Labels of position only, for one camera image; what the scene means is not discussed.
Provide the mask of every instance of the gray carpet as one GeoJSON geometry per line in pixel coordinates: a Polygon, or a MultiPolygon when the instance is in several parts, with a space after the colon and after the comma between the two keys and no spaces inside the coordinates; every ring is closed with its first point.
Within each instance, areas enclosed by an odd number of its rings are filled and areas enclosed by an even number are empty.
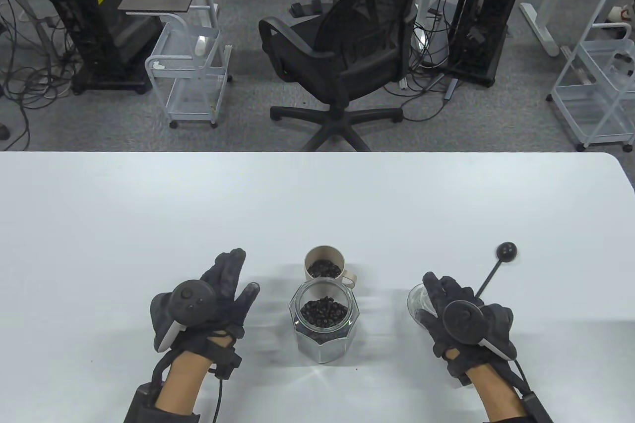
{"type": "MultiPolygon", "coordinates": [[[[167,127],[152,93],[86,92],[59,99],[49,108],[30,112],[30,150],[41,151],[293,151],[315,131],[299,121],[272,123],[268,108],[309,106],[322,108],[299,85],[277,79],[260,49],[257,22],[275,15],[292,22],[286,9],[294,1],[309,0],[216,0],[220,22],[234,45],[230,70],[234,83],[228,88],[220,126],[184,123],[178,130],[167,127]]],[[[530,1],[538,5],[541,0],[530,1]]],[[[599,0],[562,0],[549,25],[560,44],[574,44],[599,0]]],[[[40,16],[55,14],[47,0],[32,0],[40,16]]],[[[4,15],[7,5],[0,6],[4,15]]],[[[28,23],[20,30],[33,37],[28,23]]],[[[514,9],[508,39],[494,87],[465,84],[435,119],[426,123],[370,124],[358,131],[374,151],[573,151],[574,139],[567,124],[544,101],[564,58],[552,59],[542,50],[531,29],[514,9]]],[[[0,64],[6,69],[10,48],[0,38],[0,64]]],[[[18,50],[18,65],[43,65],[34,51],[18,50]]],[[[391,90],[398,91],[396,86],[391,90]]],[[[397,106],[398,97],[380,90],[355,101],[352,109],[397,106]]],[[[406,106],[406,115],[422,118],[441,105],[440,94],[430,94],[406,106]]],[[[0,121],[13,133],[23,130],[22,117],[7,99],[0,99],[0,121]]],[[[324,151],[349,151],[342,140],[325,144],[324,151]]],[[[635,182],[635,154],[619,146],[597,146],[592,151],[615,155],[635,182]]]]}

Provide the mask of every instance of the white table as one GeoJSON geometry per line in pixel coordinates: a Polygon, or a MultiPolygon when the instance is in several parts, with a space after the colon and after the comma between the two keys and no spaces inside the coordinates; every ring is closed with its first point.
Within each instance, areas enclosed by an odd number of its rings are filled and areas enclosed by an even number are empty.
{"type": "Polygon", "coordinates": [[[477,287],[506,240],[519,257],[483,297],[514,310],[554,421],[633,421],[635,194],[611,156],[4,153],[0,170],[0,421],[121,423],[158,360],[150,299],[236,246],[262,292],[219,423],[485,421],[405,299],[428,270],[477,287]],[[287,309],[316,244],[359,276],[356,340],[324,366],[287,309]]]}

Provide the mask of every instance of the black sleeve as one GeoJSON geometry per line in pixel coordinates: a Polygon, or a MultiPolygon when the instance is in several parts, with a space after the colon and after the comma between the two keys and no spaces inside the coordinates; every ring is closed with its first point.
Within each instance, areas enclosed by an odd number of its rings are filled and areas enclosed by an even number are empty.
{"type": "Polygon", "coordinates": [[[535,423],[531,417],[515,417],[507,420],[499,420],[496,423],[535,423]]]}
{"type": "Polygon", "coordinates": [[[200,415],[175,415],[173,413],[164,412],[163,410],[159,410],[155,407],[146,407],[145,405],[141,405],[137,423],[198,423],[199,418],[200,415]]]}

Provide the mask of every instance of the black mesh chair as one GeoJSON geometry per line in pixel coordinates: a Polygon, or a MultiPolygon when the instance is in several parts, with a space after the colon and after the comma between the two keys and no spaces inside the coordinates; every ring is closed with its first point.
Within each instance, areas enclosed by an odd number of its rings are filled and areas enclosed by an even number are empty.
{"type": "Polygon", "coordinates": [[[324,15],[291,27],[274,17],[260,20],[262,49],[277,75],[329,105],[327,111],[274,106],[271,119],[320,124],[303,151],[316,151],[332,135],[341,135],[356,151],[370,151],[352,126],[380,119],[401,122],[403,111],[345,109],[350,101],[404,78],[416,17],[414,0],[340,0],[324,15]]]}

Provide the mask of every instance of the beige mug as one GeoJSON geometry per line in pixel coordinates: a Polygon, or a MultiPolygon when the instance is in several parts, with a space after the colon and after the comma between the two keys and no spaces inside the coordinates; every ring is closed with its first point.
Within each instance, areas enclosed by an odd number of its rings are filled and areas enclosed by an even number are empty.
{"type": "Polygon", "coordinates": [[[309,267],[311,267],[313,263],[319,259],[327,259],[342,270],[340,275],[336,277],[337,281],[340,281],[342,284],[350,287],[351,289],[355,287],[357,276],[346,269],[346,262],[342,253],[332,246],[316,246],[307,253],[307,257],[304,258],[304,276],[307,281],[313,279],[313,276],[309,274],[309,267]]]}

